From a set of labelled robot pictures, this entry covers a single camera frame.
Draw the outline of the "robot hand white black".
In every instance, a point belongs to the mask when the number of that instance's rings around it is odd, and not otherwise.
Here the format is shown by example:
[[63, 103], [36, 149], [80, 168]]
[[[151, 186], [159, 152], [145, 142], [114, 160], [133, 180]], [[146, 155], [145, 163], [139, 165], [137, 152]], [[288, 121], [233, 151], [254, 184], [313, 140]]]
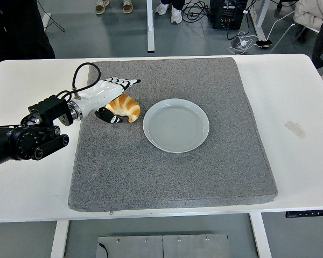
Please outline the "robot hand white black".
[[78, 97], [73, 97], [68, 103], [74, 120], [82, 120], [90, 111], [101, 120], [115, 124], [121, 123], [122, 119], [106, 108], [106, 105], [119, 97], [130, 86], [140, 83], [139, 79], [127, 80], [111, 77], [98, 81], [94, 86], [80, 92]]

